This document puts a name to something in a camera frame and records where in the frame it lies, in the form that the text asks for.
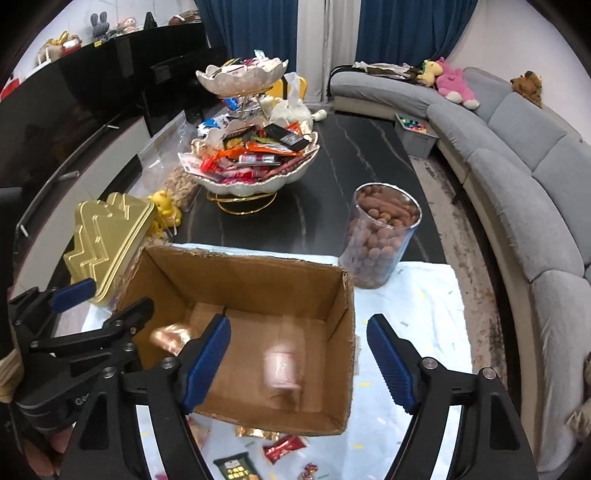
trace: white tablecloth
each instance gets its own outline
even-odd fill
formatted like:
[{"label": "white tablecloth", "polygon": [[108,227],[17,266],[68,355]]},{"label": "white tablecloth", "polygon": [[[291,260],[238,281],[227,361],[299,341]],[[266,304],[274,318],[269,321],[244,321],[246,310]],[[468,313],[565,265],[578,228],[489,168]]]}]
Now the white tablecloth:
[{"label": "white tablecloth", "polygon": [[[336,264],[335,257],[279,254],[237,248],[185,244],[235,255],[271,255],[311,262]],[[223,480],[213,460],[247,451],[264,480],[296,480],[302,467],[316,463],[317,480],[381,480],[388,472],[404,437],[410,416],[394,404],[367,344],[368,318],[383,313],[397,335],[414,344],[422,356],[433,356],[446,368],[471,372],[470,343],[463,317],[463,303],[456,276],[449,265],[401,262],[392,278],[381,288],[355,288],[356,334],[361,339],[358,375],[354,377],[351,416],[344,434],[308,437],[309,447],[297,450],[271,466],[262,454],[270,442],[250,437],[237,438],[234,426],[195,415],[211,428],[202,450],[213,477]],[[91,307],[83,330],[100,328],[109,313]],[[432,480],[445,480],[452,459],[460,407],[450,409],[443,444]],[[153,478],[165,478],[150,424],[147,407],[138,407],[144,451]]]}]

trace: red chocolate bar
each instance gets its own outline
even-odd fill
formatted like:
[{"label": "red chocolate bar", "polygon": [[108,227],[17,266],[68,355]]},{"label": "red chocolate bar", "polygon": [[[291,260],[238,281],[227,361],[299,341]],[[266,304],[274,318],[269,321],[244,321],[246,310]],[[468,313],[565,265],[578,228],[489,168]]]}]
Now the red chocolate bar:
[{"label": "red chocolate bar", "polygon": [[262,450],[268,460],[273,465],[275,465],[276,461],[284,455],[307,446],[308,443],[302,437],[298,437],[297,435],[288,435],[282,439],[279,439],[271,446],[263,447]]}]

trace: gray bunny plush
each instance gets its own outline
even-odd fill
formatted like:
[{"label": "gray bunny plush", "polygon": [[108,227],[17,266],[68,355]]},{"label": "gray bunny plush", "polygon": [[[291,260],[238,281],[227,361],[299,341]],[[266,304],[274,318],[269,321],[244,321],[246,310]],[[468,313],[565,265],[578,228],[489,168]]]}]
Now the gray bunny plush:
[{"label": "gray bunny plush", "polygon": [[103,38],[105,34],[109,31],[109,23],[107,22],[107,12],[101,12],[100,19],[97,14],[92,14],[90,16],[90,23],[92,24],[92,38],[94,40],[99,40]]}]

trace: floor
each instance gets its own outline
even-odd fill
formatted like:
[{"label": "floor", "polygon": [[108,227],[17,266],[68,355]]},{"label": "floor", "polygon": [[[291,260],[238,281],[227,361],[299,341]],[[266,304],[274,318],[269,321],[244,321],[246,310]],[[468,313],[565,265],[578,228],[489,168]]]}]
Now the floor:
[{"label": "floor", "polygon": [[481,227],[472,225],[464,204],[452,204],[458,185],[442,156],[433,155],[426,160],[411,157],[411,162],[437,225],[447,262],[460,284],[474,371],[492,367],[507,385],[497,300],[475,232],[475,228]]}]

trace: sofa cushion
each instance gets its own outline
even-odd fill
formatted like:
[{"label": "sofa cushion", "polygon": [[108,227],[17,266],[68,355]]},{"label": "sofa cushion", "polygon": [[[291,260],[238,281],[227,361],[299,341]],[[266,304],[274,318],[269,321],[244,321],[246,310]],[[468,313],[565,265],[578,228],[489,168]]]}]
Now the sofa cushion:
[{"label": "sofa cushion", "polygon": [[465,69],[464,79],[480,102],[480,107],[474,110],[474,113],[485,122],[491,119],[499,104],[513,91],[509,82],[480,69]]},{"label": "sofa cushion", "polygon": [[517,93],[505,97],[488,126],[532,171],[566,135],[544,112]]},{"label": "sofa cushion", "polygon": [[564,130],[567,135],[573,137],[577,142],[583,141],[583,137],[581,137],[579,131],[570,123],[568,123],[564,118],[562,118],[559,114],[554,112],[554,110],[542,104],[542,112],[544,112],[548,116],[548,118],[550,118],[550,120],[552,120],[556,125],[558,125],[562,130]]},{"label": "sofa cushion", "polygon": [[544,409],[538,470],[558,468],[575,446],[565,422],[583,403],[584,359],[591,350],[591,286],[547,271],[531,285],[544,364]]},{"label": "sofa cushion", "polygon": [[435,89],[362,72],[339,72],[330,81],[333,96],[369,100],[393,106],[420,118],[427,117],[432,103],[447,103]]},{"label": "sofa cushion", "polygon": [[466,161],[477,148],[487,148],[519,164],[519,157],[470,110],[446,101],[427,108],[427,118]]},{"label": "sofa cushion", "polygon": [[585,264],[591,263],[591,147],[565,136],[534,170],[573,234]]},{"label": "sofa cushion", "polygon": [[547,270],[583,277],[581,253],[560,212],[531,176],[499,157],[477,150],[472,173],[494,205],[529,281]]},{"label": "sofa cushion", "polygon": [[464,78],[466,78],[467,76],[476,76],[476,75],[481,76],[481,77],[486,77],[486,78],[494,80],[496,82],[509,83],[506,80],[502,79],[501,77],[493,75],[491,72],[487,72],[486,70],[482,70],[478,67],[466,67],[464,69]]},{"label": "sofa cushion", "polygon": [[[477,163],[480,160],[480,156],[481,156],[481,150],[488,150],[486,148],[479,148],[477,150],[474,150],[474,153],[472,153],[472,155],[470,155],[470,157],[468,157],[468,165],[472,166],[472,163]],[[527,176],[531,177],[531,172],[530,169],[528,168],[528,166],[523,163],[519,157],[517,157],[516,155],[510,155],[510,156],[504,156],[504,155],[499,155],[497,152],[492,151],[492,150],[488,150],[487,156],[492,159],[492,158],[497,158],[497,162],[498,164],[501,166],[505,165],[505,163],[509,162],[511,165],[513,165],[514,167],[517,167],[518,169],[520,169],[523,173],[525,173]]]}]

